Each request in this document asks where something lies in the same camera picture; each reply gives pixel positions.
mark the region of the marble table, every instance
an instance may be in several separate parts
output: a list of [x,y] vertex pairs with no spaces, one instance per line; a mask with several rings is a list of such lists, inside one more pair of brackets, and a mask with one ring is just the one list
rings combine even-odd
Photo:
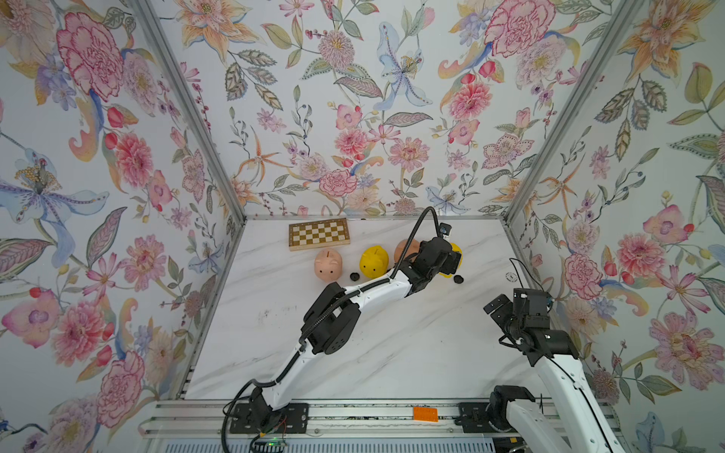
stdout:
[[[290,252],[288,220],[252,220],[244,231],[186,398],[231,399],[250,378],[266,381],[299,338],[302,317],[326,283],[314,276],[320,249]],[[341,286],[360,272],[362,252],[381,245],[390,253],[413,228],[409,220],[350,220],[352,242],[338,246]],[[364,312],[349,342],[295,382],[300,399],[488,397],[497,384],[548,395],[518,351],[500,346],[501,331],[483,311],[518,283],[513,251],[498,220],[450,220],[451,242],[463,250],[459,274],[436,277],[394,304]],[[416,238],[429,240],[432,220]]]

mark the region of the chessboard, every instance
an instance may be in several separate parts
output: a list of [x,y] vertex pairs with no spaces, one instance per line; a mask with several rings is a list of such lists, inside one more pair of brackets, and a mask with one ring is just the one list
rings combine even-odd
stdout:
[[292,251],[338,246],[350,243],[347,219],[292,223],[289,226],[289,249]]

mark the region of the pink flower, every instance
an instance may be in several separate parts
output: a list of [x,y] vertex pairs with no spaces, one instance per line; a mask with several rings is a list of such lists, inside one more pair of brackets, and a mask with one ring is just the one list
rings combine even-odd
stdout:
[[491,104],[492,97],[489,86],[483,82],[464,85],[453,96],[450,114],[456,120],[475,118]]
[[653,277],[665,265],[665,251],[644,233],[626,234],[619,241],[617,258],[624,270],[635,277]]
[[602,292],[599,282],[602,273],[597,263],[582,254],[575,253],[564,262],[566,283],[584,300],[591,300]]
[[161,212],[161,206],[168,204],[173,199],[171,196],[171,190],[168,184],[166,184],[166,178],[164,178],[161,170],[154,171],[154,175],[149,180],[149,200],[151,204],[156,208],[157,211]]
[[181,149],[186,148],[186,139],[183,137],[183,134],[179,132],[177,128],[171,128],[171,139],[174,140],[174,143],[176,146],[178,146]]
[[68,307],[58,322],[59,333],[53,335],[56,363],[69,367],[76,359],[88,359],[101,342],[104,327],[98,304],[80,301]]
[[465,154],[460,150],[455,153],[448,153],[448,167],[453,167],[455,170],[462,168],[468,168],[471,166],[471,161],[465,158]]
[[531,109],[528,107],[519,110],[516,112],[516,127],[517,128],[527,128],[529,126],[529,123],[531,123]]
[[2,317],[2,325],[22,342],[34,348],[43,346],[58,321],[60,307],[53,291],[41,291],[36,300],[21,302]]
[[113,428],[133,409],[141,394],[144,371],[144,360],[134,351],[127,352],[124,360],[111,362],[96,399],[99,423]]
[[284,15],[284,17],[289,17],[293,15],[295,12],[298,16],[302,17],[302,10],[307,11],[308,9],[315,6],[314,3],[310,3],[305,0],[284,0],[287,2],[287,4],[281,4],[279,5],[279,9],[282,11],[289,11],[287,14]]
[[171,208],[171,222],[177,230],[183,230],[191,223],[191,211],[182,208]]
[[493,43],[492,55],[520,54],[544,37],[555,14],[549,0],[504,0],[494,11],[484,44]]
[[322,58],[336,70],[344,70],[355,58],[350,38],[341,31],[331,31],[320,39],[318,50]]
[[104,101],[118,96],[123,84],[123,60],[108,29],[86,13],[65,15],[65,29],[56,33],[58,52],[75,84],[92,89]]
[[339,105],[337,107],[337,121],[336,125],[338,129],[349,129],[354,128],[360,122],[363,117],[362,112],[358,112],[347,105]]
[[429,150],[428,145],[423,144],[419,138],[413,140],[411,137],[408,137],[405,139],[405,142],[398,140],[390,148],[391,156],[388,157],[388,160],[393,165],[400,164],[401,167],[412,172],[414,169],[422,167],[422,162],[428,160]]
[[86,276],[90,278],[93,281],[96,281],[98,283],[94,283],[93,285],[86,286],[83,289],[83,295],[88,296],[90,293],[94,291],[98,291],[97,298],[100,299],[103,296],[106,295],[106,288],[113,288],[116,286],[116,282],[111,281],[111,277],[113,274],[116,273],[120,266],[120,263],[116,265],[116,254],[111,253],[111,256],[108,259],[108,265],[106,266],[106,259],[103,257],[98,258],[98,269],[101,271],[100,273],[96,272],[95,270],[91,269],[86,273]]
[[145,186],[154,170],[151,148],[146,145],[146,140],[132,132],[123,134],[116,145],[116,167],[123,180],[132,187]]
[[348,156],[360,154],[367,145],[368,138],[357,128],[343,130],[335,140],[335,147]]
[[179,67],[181,68],[181,73],[183,74],[184,78],[187,82],[201,82],[202,79],[194,78],[197,75],[199,75],[199,70],[196,68],[192,68],[190,70],[186,70],[186,62],[179,63]]
[[592,254],[594,245],[599,239],[599,227],[586,223],[583,220],[578,221],[566,232],[566,241],[569,249],[574,253],[589,256]]
[[672,290],[667,293],[667,299],[672,300],[675,298],[675,296],[679,295],[684,307],[687,308],[692,314],[695,313],[695,311],[692,309],[693,307],[697,308],[703,313],[709,312],[710,307],[692,297],[705,297],[708,295],[708,292],[704,289],[686,289],[695,280],[697,280],[697,275],[695,275],[694,273],[689,273],[685,275],[682,280],[678,280],[678,273],[679,268],[672,265],[670,266],[670,278],[667,278],[660,273],[655,273],[657,275],[657,278],[660,279],[660,282],[664,286]]
[[52,415],[45,438],[46,452],[83,452],[96,435],[98,409],[95,398],[72,398],[62,403]]
[[460,121],[448,133],[448,143],[457,141],[467,146],[473,140],[473,134],[479,129],[480,122],[478,120]]
[[143,237],[136,238],[134,241],[136,248],[129,246],[126,253],[130,258],[126,258],[119,264],[125,268],[125,279],[129,283],[136,282],[136,292],[149,288],[149,280],[156,280],[166,275],[164,264],[166,264],[166,255],[164,253],[164,244],[156,240],[156,236],[151,234],[144,240]]
[[193,157],[187,157],[181,161],[183,165],[183,181],[181,187],[187,192],[194,194],[197,203],[204,196],[204,158],[202,153],[197,149]]
[[320,190],[329,196],[350,194],[356,187],[357,177],[350,175],[348,170],[338,169],[320,179]]
[[659,211],[643,224],[646,232],[656,237],[662,244],[676,244],[687,240],[684,230],[684,217],[676,204]]
[[712,381],[724,383],[724,370],[717,362],[725,360],[722,346],[708,343],[715,335],[709,328],[695,331],[697,317],[687,311],[683,316],[668,313],[665,323],[653,319],[650,336],[659,341],[655,348],[655,366],[662,371],[672,372],[672,377],[684,383],[687,371],[689,384],[698,390],[707,390]]
[[534,145],[533,140],[521,140],[519,137],[506,133],[495,144],[484,146],[484,168],[503,167],[507,163],[526,153]]
[[156,84],[146,59],[132,51],[123,60],[123,85],[141,109],[153,115],[156,108]]
[[385,126],[379,125],[378,131],[375,132],[373,129],[370,129],[370,133],[373,134],[373,138],[370,140],[371,142],[380,141],[383,145],[385,144],[386,138],[393,138],[400,135],[400,131],[396,130],[393,132],[393,126],[389,126],[387,129],[385,129]]

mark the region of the orange lily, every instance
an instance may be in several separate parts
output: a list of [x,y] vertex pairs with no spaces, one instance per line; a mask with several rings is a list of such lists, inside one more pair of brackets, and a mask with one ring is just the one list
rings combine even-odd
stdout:
[[576,171],[579,169],[579,166],[581,166],[581,163],[583,161],[584,161],[584,158],[582,157],[581,160],[579,161],[579,164],[574,169],[574,171],[571,172],[571,174],[569,176],[567,176],[566,179],[563,181],[559,181],[556,178],[548,177],[548,178],[544,179],[542,182],[540,182],[539,184],[543,184],[548,181],[549,182],[548,186],[550,189],[552,189],[552,191],[549,192],[548,194],[542,196],[542,198],[546,198],[548,196],[550,198],[547,201],[543,201],[539,204],[551,203],[552,201],[554,201],[556,199],[557,196],[559,196],[559,194],[561,194],[561,199],[564,201],[564,210],[566,211],[566,215],[569,216],[569,218],[571,219],[571,215],[569,214],[569,206],[566,204],[566,193],[568,192],[570,194],[573,194],[574,196],[577,196],[577,195],[576,195],[576,192],[571,190],[566,185],[566,183],[568,183],[569,180],[572,179],[572,177],[576,174]]
[[248,159],[248,160],[245,160],[244,162],[242,162],[241,165],[239,165],[239,171],[236,172],[236,175],[234,175],[234,177],[236,178],[237,176],[239,176],[239,173],[241,173],[241,171],[244,169],[245,165],[249,165],[250,167],[252,167],[253,165],[259,164],[260,168],[262,169],[262,177],[257,182],[257,185],[259,185],[262,182],[262,180],[265,178],[265,162],[267,162],[268,164],[277,165],[278,167],[282,167],[282,168],[291,168],[291,167],[288,167],[287,165],[278,164],[277,162],[274,162],[273,160],[270,159],[271,156],[274,156],[275,154],[279,154],[278,152],[262,154],[262,145],[260,144],[260,138],[257,136],[257,132],[254,129],[252,129],[252,132],[254,133],[254,140],[257,142],[257,155],[252,157],[251,159]]

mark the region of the yellow piggy bank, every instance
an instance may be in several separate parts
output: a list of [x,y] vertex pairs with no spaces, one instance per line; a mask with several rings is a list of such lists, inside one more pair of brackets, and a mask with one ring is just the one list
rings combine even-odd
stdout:
[[360,272],[367,278],[385,275],[388,270],[388,252],[380,246],[371,247],[360,258]]

